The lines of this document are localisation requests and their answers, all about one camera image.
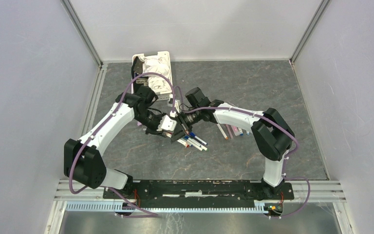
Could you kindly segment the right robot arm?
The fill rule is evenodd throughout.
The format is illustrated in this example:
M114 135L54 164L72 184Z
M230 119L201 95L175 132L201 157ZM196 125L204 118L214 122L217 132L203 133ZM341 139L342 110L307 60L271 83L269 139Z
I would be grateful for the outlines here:
M262 177L262 194L274 199L281 193L284 182L284 161L293 153L292 144L299 146L295 134L274 108L266 111L251 111L235 107L222 100L210 101L198 87L186 94L190 109L181 110L176 99L171 97L171 117L177 117L182 129L190 131L198 121L227 124L252 133L259 152L265 157L265 171Z

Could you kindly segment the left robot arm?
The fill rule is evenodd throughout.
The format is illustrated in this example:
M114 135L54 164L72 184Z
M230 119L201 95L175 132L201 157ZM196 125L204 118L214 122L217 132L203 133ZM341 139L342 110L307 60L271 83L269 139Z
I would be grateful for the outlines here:
M150 110L157 98L147 86L140 87L134 94L120 94L93 129L78 140L67 140L64 145L65 176L92 189L113 187L121 198L129 198L133 194L132 176L107 168L102 155L116 135L134 119L147 128L147 134L165 136L159 127L165 114Z

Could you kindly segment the orange cap marker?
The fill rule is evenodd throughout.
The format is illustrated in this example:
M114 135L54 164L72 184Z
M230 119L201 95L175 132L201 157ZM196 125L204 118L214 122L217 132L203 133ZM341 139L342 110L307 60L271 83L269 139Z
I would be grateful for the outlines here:
M220 130L220 132L222 133L224 139L228 140L228 136L227 134L225 133L224 129L222 128L222 126L220 124L217 124L217 127L218 129Z

